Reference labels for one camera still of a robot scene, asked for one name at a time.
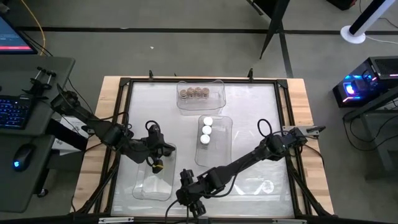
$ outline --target yellow cable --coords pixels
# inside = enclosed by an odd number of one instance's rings
[[[35,17],[35,15],[33,14],[33,12],[29,9],[29,6],[25,3],[25,1],[24,1],[24,0],[21,0],[21,2],[23,3],[23,5],[25,5],[26,9],[27,9],[27,10],[29,11],[29,13],[32,15],[33,19],[36,21],[36,24],[39,26],[40,31],[42,32],[42,37],[43,37],[43,48],[42,48],[42,51],[41,51],[41,53],[40,53],[40,56],[42,56],[42,55],[43,55],[44,48],[45,48],[45,36],[44,36],[44,32],[43,32],[42,26],[40,25],[40,23],[39,23],[38,20],[36,19],[36,17]]]

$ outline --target computer mouse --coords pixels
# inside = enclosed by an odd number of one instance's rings
[[[36,146],[30,143],[20,146],[15,153],[14,160],[12,161],[12,166],[15,171],[24,171],[29,167],[29,163],[35,149]]]

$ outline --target table clamp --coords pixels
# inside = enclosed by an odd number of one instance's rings
[[[319,137],[319,133],[325,130],[326,126],[283,126],[283,131],[290,131],[291,129],[298,128],[304,136]]]

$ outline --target white paper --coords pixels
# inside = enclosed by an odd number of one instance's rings
[[[85,123],[81,122],[79,119],[75,117],[63,117],[60,122],[62,125],[64,125],[66,128],[78,132],[80,135],[82,135],[84,138],[88,138],[87,132],[82,130],[82,126],[86,125]],[[79,149],[69,145],[68,143],[65,143],[59,139],[55,139],[53,145],[52,145],[53,150],[59,150],[60,155],[66,155],[72,152],[80,152]]]

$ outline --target black floor stripe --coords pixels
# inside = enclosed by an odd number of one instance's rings
[[[20,26],[23,31],[40,31],[38,27]],[[100,27],[43,27],[46,32],[100,33],[188,33],[188,34],[266,34],[267,29],[185,29],[185,28],[100,28]],[[285,30],[285,34],[340,35],[340,30]],[[369,30],[367,35],[398,35],[398,30]]]
[[[17,27],[23,31],[40,31],[38,27]],[[179,28],[95,28],[42,27],[45,32],[100,32],[100,33],[188,33],[188,34],[266,34],[267,29],[179,29]]]
[[[340,35],[340,30],[285,30],[286,34]],[[398,30],[369,30],[366,35],[398,35]]]

